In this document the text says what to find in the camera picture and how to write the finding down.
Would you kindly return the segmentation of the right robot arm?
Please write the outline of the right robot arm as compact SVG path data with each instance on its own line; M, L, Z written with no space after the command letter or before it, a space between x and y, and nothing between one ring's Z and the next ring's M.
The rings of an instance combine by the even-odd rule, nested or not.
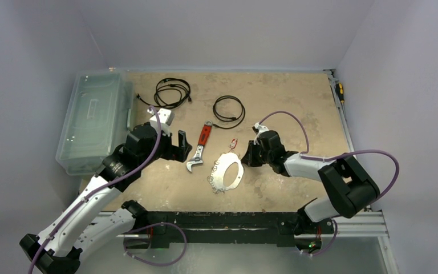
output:
M275 131L259 134L248 142L241 163L248 167L269 165L276 174L321 182L326 196L314 199L297 211L294 234L311 232L323 220L351 218L380 196L380 189L353 157L312 160L297 151L288 151Z

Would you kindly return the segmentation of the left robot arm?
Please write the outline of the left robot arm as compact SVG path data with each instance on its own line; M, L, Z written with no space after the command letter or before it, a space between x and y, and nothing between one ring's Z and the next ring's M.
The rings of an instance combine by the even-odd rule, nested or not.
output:
M178 131L178 145L165 123L146 122L128 133L124 143L106 157L81 194L47 228L28 233L19 245L34 269L41 273L75 273L81 262L107 241L122 233L161 232L178 226L155 216L135 200L123 203L103 222L92 224L102 209L141 177L155 160L185 162L192 150L186 132Z

